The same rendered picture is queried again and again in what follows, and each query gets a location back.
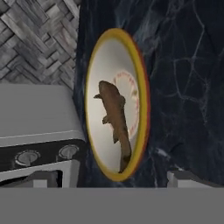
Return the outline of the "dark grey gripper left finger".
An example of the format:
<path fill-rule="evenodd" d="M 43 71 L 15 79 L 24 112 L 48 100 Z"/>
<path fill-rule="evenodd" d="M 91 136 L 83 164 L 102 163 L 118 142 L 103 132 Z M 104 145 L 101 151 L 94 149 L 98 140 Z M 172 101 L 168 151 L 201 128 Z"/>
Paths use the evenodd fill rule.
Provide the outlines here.
<path fill-rule="evenodd" d="M 55 188 L 58 186 L 56 171 L 35 171 L 27 178 L 8 184 L 8 187 Z"/>

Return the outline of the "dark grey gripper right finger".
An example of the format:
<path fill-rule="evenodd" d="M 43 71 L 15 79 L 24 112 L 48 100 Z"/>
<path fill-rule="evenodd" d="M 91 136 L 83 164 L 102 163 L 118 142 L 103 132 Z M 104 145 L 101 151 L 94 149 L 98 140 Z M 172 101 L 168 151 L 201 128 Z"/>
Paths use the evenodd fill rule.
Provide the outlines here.
<path fill-rule="evenodd" d="M 189 171 L 168 171 L 168 187 L 172 188 L 221 188 L 221 185 L 203 180 Z"/>

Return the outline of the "brown fish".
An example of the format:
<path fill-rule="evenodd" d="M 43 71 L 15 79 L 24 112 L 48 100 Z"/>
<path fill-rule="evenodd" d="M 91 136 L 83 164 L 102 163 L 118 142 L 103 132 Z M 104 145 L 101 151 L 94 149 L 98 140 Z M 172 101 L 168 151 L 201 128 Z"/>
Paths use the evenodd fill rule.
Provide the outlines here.
<path fill-rule="evenodd" d="M 118 88 L 105 80 L 99 82 L 99 93 L 94 96 L 101 99 L 106 110 L 106 115 L 102 118 L 102 123 L 110 123 L 113 127 L 113 143 L 120 142 L 121 159 L 120 173 L 128 166 L 131 158 L 131 145 L 129 133 L 124 114 L 125 98 L 120 94 Z"/>

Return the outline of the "yellow rimmed white bowl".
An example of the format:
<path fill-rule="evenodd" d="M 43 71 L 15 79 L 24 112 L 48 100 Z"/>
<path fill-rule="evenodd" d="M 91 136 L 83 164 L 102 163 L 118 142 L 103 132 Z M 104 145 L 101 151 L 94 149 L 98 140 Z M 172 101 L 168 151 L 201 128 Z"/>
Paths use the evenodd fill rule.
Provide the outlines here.
<path fill-rule="evenodd" d="M 106 110 L 99 93 L 99 82 L 114 84 L 125 98 L 131 158 L 120 173 L 121 145 L 113 143 L 113 127 L 103 124 Z M 87 135 L 94 158 L 110 180 L 122 182 L 137 170 L 146 148 L 151 127 L 150 85 L 144 59 L 134 39 L 124 30 L 113 28 L 97 40 L 87 69 L 85 89 Z"/>

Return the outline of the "round stove knob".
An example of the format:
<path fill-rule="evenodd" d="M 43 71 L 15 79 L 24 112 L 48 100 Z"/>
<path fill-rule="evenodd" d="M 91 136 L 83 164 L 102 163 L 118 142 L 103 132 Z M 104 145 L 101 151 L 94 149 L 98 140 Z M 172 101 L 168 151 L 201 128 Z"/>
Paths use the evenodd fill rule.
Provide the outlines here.
<path fill-rule="evenodd" d="M 75 144 L 69 144 L 59 150 L 59 156 L 64 159 L 72 159 L 73 156 L 79 151 L 79 147 Z"/>
<path fill-rule="evenodd" d="M 39 157 L 40 154 L 36 150 L 24 150 L 15 156 L 15 162 L 17 165 L 30 166 Z"/>

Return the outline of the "grey stove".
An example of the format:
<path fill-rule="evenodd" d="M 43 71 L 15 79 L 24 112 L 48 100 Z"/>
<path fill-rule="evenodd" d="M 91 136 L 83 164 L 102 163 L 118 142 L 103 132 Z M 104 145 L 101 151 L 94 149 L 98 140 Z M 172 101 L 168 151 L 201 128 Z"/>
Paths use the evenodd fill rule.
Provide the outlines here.
<path fill-rule="evenodd" d="M 59 150 L 75 144 L 72 159 Z M 16 164 L 21 151 L 37 151 L 30 166 Z M 86 141 L 72 96 L 65 87 L 0 84 L 0 187 L 27 178 L 34 172 L 56 171 L 58 186 L 81 185 Z"/>

